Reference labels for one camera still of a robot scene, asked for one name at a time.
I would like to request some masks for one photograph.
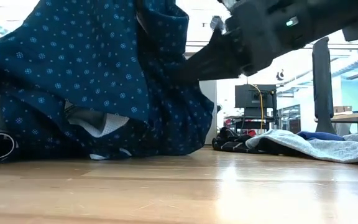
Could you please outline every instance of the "clothing pile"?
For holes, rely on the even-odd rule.
[[[310,156],[324,161],[358,162],[358,134],[344,137],[328,133],[269,130],[259,136],[238,136],[230,129],[222,128],[213,139],[217,151],[273,154],[286,156]]]
[[[174,0],[40,0],[0,38],[0,132],[14,145],[0,157],[123,159],[202,148],[214,103],[198,83],[170,78],[185,61],[187,27]]]

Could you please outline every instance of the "yellow cable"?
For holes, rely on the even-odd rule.
[[[261,111],[261,120],[260,120],[260,133],[262,134],[262,130],[264,127],[264,102],[262,98],[262,93],[260,92],[259,88],[253,84],[252,85],[256,90],[259,92],[259,98],[260,98],[260,111]]]

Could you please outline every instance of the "navy blue cloth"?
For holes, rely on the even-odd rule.
[[[320,139],[320,140],[329,140],[329,141],[345,141],[344,138],[336,135],[336,134],[330,134],[330,133],[311,133],[307,131],[301,131],[298,133],[299,136],[301,136],[304,140],[314,140],[314,139]]]
[[[200,149],[214,104],[198,83],[170,73],[185,58],[188,16],[174,0],[145,0],[146,34],[134,0],[40,0],[0,38],[4,120],[19,158],[104,154],[184,155]],[[65,117],[65,102],[129,118],[94,138]]]

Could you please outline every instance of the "black stand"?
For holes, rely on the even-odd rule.
[[[316,132],[336,134],[331,123],[334,105],[328,40],[324,37],[313,45],[314,115],[318,119]]]

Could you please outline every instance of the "cardboard box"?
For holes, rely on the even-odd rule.
[[[343,113],[352,111],[352,106],[334,106],[334,113]]]

